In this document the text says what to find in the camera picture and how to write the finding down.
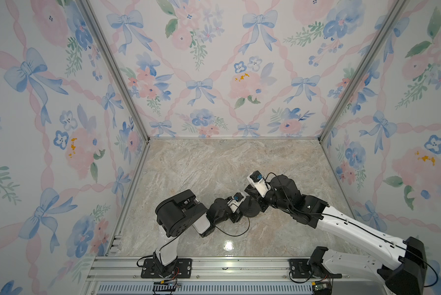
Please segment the black round microphone stand base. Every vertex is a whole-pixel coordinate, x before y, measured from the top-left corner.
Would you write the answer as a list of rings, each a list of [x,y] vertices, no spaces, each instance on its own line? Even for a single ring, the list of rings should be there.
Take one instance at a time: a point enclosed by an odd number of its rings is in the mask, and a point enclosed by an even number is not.
[[[256,200],[246,200],[240,205],[240,211],[243,216],[254,218],[261,212],[261,207]]]

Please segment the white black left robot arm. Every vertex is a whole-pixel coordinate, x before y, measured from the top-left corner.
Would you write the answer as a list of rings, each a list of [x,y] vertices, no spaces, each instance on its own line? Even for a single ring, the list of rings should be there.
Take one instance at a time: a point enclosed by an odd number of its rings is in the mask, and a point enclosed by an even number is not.
[[[206,207],[188,189],[162,201],[155,209],[159,225],[157,247],[152,255],[156,273],[167,277],[175,270],[178,238],[188,228],[194,227],[201,237],[206,237],[224,221],[239,222],[243,217],[240,207],[245,200],[246,194],[236,193],[226,199],[217,198]]]

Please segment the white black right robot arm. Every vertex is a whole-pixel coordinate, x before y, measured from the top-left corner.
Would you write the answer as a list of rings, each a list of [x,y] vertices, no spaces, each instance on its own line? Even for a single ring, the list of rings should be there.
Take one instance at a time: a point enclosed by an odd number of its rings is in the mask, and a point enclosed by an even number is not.
[[[281,210],[296,222],[328,232],[366,253],[361,256],[316,247],[307,263],[309,279],[333,281],[351,275],[381,283],[395,295],[421,295],[437,285],[439,275],[427,262],[424,244],[419,239],[404,240],[356,221],[326,201],[302,194],[285,175],[275,175],[268,181],[255,171],[248,181],[245,191],[259,202],[262,210]]]

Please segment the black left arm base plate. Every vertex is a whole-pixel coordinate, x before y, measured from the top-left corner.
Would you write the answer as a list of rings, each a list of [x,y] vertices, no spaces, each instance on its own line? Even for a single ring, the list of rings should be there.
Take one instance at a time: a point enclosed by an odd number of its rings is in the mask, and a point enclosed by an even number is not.
[[[177,258],[168,265],[163,265],[158,259],[145,259],[141,266],[142,279],[189,279],[192,273],[193,260]]]

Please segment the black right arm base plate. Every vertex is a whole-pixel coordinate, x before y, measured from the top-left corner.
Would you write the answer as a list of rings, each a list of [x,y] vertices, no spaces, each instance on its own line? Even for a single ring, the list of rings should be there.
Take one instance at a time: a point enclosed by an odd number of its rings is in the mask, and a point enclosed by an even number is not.
[[[341,279],[342,274],[335,274],[325,268],[324,256],[327,247],[316,247],[309,258],[288,259],[292,279]]]

